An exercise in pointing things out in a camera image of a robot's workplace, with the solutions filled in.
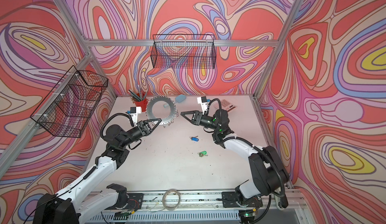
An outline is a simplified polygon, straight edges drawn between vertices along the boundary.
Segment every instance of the red cup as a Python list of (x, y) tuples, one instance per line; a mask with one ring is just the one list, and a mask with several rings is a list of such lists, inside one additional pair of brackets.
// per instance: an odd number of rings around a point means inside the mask
[(146, 98), (144, 100), (140, 101), (140, 102), (134, 101), (134, 103), (135, 103), (135, 105), (137, 107), (141, 107), (142, 108), (142, 112), (146, 112), (146, 106), (147, 106), (148, 102), (149, 102), (149, 100), (146, 99)]

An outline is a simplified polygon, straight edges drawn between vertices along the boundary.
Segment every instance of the black mesh basket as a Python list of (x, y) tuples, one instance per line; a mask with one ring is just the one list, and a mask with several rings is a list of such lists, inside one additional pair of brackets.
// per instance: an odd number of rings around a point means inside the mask
[(80, 138), (107, 85), (106, 77), (77, 70), (46, 111), (35, 120), (39, 105), (31, 119), (53, 136)]
[(153, 68), (214, 69), (214, 38), (211, 34), (153, 35)]

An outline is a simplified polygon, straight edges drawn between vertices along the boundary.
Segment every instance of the psychedelic wallpaper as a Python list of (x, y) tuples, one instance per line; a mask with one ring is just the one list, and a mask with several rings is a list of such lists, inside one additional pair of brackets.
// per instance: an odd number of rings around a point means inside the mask
[[(293, 0), (65, 0), (90, 39), (214, 34), (277, 39)], [(151, 47), (94, 47), (118, 95), (140, 84), (149, 94), (252, 94), (272, 48), (218, 47), (214, 70), (152, 69)]]
[(386, 0), (305, 0), (259, 102), (318, 224), (386, 223)]
[[(2, 153), (83, 52), (52, 0), (0, 0), (0, 5)], [(112, 101), (106, 92), (82, 138), (52, 137), (38, 130), (0, 180), (0, 223), (23, 223), (42, 195), (80, 175)]]

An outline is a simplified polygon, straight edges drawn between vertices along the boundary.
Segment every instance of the robotic arm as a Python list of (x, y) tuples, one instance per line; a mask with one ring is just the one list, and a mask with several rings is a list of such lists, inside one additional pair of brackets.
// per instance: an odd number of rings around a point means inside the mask
[[(194, 125), (203, 126), (205, 132), (212, 133), (215, 144), (236, 152), (249, 162), (252, 180), (248, 180), (235, 188), (237, 197), (234, 201), (243, 206), (253, 196), (270, 195), (272, 193), (280, 197), (280, 206), (286, 208), (288, 202), (284, 192), (284, 183), (290, 177), (276, 149), (272, 146), (265, 148), (254, 146), (248, 140), (231, 136), (234, 132), (228, 126), (228, 112), (221, 109), (220, 100), (213, 99), (205, 104), (207, 101), (206, 97), (198, 98), (198, 103), (201, 103), (203, 112), (198, 110), (181, 112), (181, 116)], [(213, 116), (209, 116), (210, 105), (215, 101), (219, 102), (219, 109)]]
[[(142, 142), (141, 138), (150, 135), (162, 121), (152, 119), (137, 123), (137, 114), (138, 110), (133, 107), (128, 115), (117, 113), (104, 123), (100, 137), (107, 142), (106, 150), (95, 159), (93, 167), (67, 187), (54, 195), (45, 194), (39, 199), (33, 224), (83, 224), (108, 207), (122, 209), (127, 205), (126, 188), (118, 184), (111, 184), (98, 195), (85, 202), (83, 200), (104, 178), (123, 164), (129, 153), (126, 147), (137, 148)], [(133, 128), (124, 131), (119, 125), (111, 125), (104, 135), (106, 125), (117, 116), (127, 117)], [(149, 125), (151, 122), (156, 123), (153, 128)], [(132, 148), (130, 145), (133, 142), (139, 143)]]

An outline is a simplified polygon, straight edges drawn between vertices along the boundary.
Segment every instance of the blue keychain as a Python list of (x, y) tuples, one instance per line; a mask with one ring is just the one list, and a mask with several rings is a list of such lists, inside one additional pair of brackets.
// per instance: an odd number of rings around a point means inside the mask
[(198, 136), (196, 136), (196, 137), (190, 137), (190, 139), (191, 140), (193, 140), (193, 141), (198, 141), (198, 138), (197, 138)]

